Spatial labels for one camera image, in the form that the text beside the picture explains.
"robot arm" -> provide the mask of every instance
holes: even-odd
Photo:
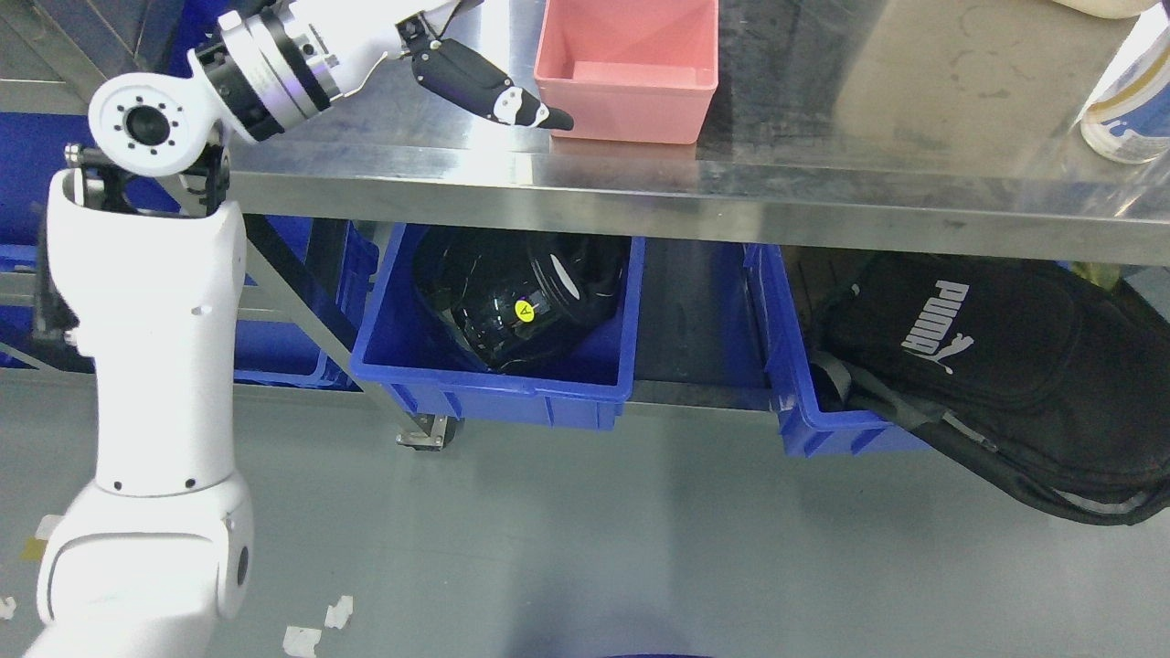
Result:
[[[135,73],[94,95],[89,124],[121,167],[170,176],[192,165],[221,126],[256,143],[358,92],[386,57],[412,59],[422,87],[487,119],[572,129],[572,118],[516,87],[474,50],[443,39],[448,22],[481,0],[294,0],[243,19],[187,53],[190,78]]]
[[[48,269],[77,321],[56,329],[95,361],[97,468],[49,537],[37,581],[46,629],[27,657],[198,658],[214,622],[243,601],[253,512],[232,434],[245,273],[242,214],[225,198],[233,133],[255,143],[291,129],[360,90],[387,56],[410,56],[420,84],[487,119],[572,128],[442,37],[479,2],[289,0],[247,19],[233,12],[187,53],[192,77],[133,73],[97,90],[89,123],[99,150],[67,151],[71,169],[54,177],[47,205]],[[125,201],[129,176],[180,172],[206,178],[207,217]]]

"shelf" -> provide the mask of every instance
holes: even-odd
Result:
[[[543,2],[450,36],[535,88]],[[344,111],[233,148],[252,212],[789,245],[1170,263],[1170,164],[1075,128],[1133,21],[1044,0],[724,0],[694,146],[500,126],[384,63]]]

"black helmet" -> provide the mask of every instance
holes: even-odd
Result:
[[[468,366],[523,373],[613,317],[628,256],[629,238],[435,226],[414,286]]]

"black backpack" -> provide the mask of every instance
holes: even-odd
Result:
[[[1055,263],[880,254],[818,315],[848,407],[1017,500],[1102,526],[1170,502],[1170,333]]]

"white container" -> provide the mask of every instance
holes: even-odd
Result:
[[[1158,0],[1053,0],[1066,7],[1102,19],[1128,19],[1141,14]]]
[[[1085,110],[1081,135],[1094,151],[1124,164],[1148,163],[1170,149],[1170,28]]]

